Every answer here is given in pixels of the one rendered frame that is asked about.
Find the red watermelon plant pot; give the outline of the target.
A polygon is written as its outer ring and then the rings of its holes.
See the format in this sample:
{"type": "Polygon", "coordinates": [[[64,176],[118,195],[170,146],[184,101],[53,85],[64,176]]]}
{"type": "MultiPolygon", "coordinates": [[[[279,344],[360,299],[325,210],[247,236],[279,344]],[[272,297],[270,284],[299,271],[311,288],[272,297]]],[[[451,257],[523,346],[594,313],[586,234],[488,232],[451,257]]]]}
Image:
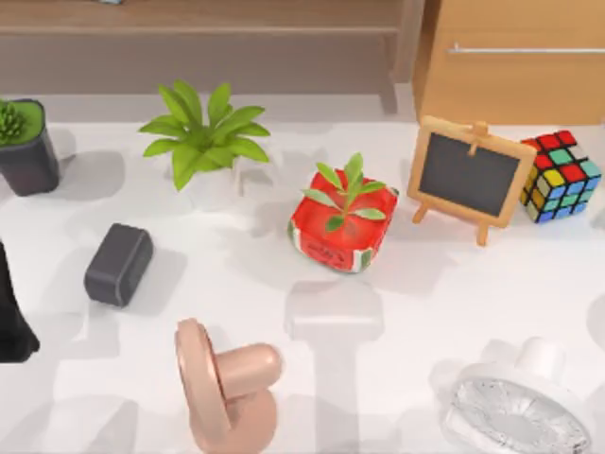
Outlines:
{"type": "Polygon", "coordinates": [[[342,169],[318,163],[287,225],[289,239],[328,268],[362,272],[377,255],[398,199],[397,189],[365,176],[360,153],[342,169]]]}

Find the white potted leafy plant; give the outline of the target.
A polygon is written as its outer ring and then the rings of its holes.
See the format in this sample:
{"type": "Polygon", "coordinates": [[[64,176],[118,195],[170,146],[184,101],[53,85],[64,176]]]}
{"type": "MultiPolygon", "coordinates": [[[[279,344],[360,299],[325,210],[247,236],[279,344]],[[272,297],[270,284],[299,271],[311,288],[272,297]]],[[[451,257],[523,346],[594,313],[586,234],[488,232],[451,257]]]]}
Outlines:
{"type": "Polygon", "coordinates": [[[156,137],[143,156],[169,156],[175,189],[196,208],[217,211],[227,207],[241,194],[240,162],[270,161],[257,142],[270,136],[269,130],[256,122],[265,109],[255,105],[236,109],[228,82],[217,86],[206,104],[182,79],[170,86],[161,84],[158,91],[167,113],[139,129],[156,137]]]}

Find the pink desk fan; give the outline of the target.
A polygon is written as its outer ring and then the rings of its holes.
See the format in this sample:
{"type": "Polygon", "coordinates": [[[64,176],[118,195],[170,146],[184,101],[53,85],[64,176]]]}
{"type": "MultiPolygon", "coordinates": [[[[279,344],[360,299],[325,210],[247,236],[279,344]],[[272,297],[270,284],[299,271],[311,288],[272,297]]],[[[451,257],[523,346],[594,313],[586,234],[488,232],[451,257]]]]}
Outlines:
{"type": "Polygon", "coordinates": [[[204,454],[261,454],[277,428],[270,387],[282,374],[277,349],[255,343],[217,353],[205,327],[178,322],[176,357],[189,425],[204,454]]]}

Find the wooden framed blackboard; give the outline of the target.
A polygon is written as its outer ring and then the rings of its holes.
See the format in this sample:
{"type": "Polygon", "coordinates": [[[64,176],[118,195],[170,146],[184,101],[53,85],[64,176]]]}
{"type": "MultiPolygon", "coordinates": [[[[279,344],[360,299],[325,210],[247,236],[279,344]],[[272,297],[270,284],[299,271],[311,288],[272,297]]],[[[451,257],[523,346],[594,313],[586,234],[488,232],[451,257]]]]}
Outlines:
{"type": "Polygon", "coordinates": [[[424,116],[406,192],[419,203],[412,221],[431,210],[464,218],[477,225],[476,244],[486,245],[491,227],[509,225],[536,156],[535,147],[494,135],[485,122],[424,116]]]}

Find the dark grey rounded box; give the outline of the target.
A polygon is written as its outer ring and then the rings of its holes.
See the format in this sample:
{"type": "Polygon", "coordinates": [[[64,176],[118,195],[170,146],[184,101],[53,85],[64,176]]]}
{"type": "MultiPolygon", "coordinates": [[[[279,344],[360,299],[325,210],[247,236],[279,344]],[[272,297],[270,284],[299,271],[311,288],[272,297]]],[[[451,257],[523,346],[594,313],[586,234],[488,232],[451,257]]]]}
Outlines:
{"type": "Polygon", "coordinates": [[[112,224],[84,274],[89,298],[110,306],[127,306],[153,253],[154,245],[147,230],[112,224]]]}

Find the wooden open shelf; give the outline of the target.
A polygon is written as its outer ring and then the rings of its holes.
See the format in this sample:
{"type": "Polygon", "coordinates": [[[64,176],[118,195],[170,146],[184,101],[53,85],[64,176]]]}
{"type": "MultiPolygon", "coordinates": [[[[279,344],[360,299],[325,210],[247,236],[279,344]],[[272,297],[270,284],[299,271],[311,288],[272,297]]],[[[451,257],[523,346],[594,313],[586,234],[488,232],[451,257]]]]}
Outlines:
{"type": "Polygon", "coordinates": [[[0,0],[0,95],[140,120],[175,79],[280,121],[410,118],[425,0],[0,0]]]}

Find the wooden cupboard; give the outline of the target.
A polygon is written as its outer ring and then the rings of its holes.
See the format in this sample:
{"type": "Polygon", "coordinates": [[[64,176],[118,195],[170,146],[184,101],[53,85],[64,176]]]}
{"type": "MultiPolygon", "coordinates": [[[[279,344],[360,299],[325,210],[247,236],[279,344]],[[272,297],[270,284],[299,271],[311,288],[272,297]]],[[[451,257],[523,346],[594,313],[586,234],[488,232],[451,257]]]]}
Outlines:
{"type": "Polygon", "coordinates": [[[605,47],[605,0],[426,0],[418,116],[460,123],[605,123],[605,55],[460,55],[464,47],[605,47]]]}

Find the coloured puzzle cube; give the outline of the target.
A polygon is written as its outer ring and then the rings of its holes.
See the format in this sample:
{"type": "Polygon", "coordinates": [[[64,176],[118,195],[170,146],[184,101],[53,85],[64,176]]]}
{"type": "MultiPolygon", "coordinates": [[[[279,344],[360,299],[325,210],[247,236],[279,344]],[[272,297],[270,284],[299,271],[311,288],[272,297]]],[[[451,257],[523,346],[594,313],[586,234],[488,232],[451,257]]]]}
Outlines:
{"type": "Polygon", "coordinates": [[[602,172],[569,130],[527,138],[524,145],[537,150],[522,189],[520,202],[536,224],[583,212],[602,172]]]}

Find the dark grey plant pot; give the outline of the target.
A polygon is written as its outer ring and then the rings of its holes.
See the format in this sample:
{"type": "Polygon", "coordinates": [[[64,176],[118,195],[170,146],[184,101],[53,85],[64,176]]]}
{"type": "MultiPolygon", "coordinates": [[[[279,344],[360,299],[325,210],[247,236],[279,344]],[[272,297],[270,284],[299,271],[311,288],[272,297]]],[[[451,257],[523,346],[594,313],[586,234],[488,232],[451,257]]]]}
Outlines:
{"type": "Polygon", "coordinates": [[[19,197],[59,186],[60,165],[39,100],[0,98],[0,174],[19,197]]]}

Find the white desk fan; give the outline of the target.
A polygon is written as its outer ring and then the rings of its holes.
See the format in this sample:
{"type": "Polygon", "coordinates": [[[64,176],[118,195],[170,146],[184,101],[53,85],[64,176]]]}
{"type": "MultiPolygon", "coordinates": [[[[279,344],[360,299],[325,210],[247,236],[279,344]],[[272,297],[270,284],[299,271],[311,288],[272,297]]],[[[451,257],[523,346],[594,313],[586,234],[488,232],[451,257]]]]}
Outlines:
{"type": "Polygon", "coordinates": [[[527,339],[512,362],[477,362],[455,380],[442,428],[482,454],[590,454],[595,424],[562,384],[556,343],[527,339]]]}

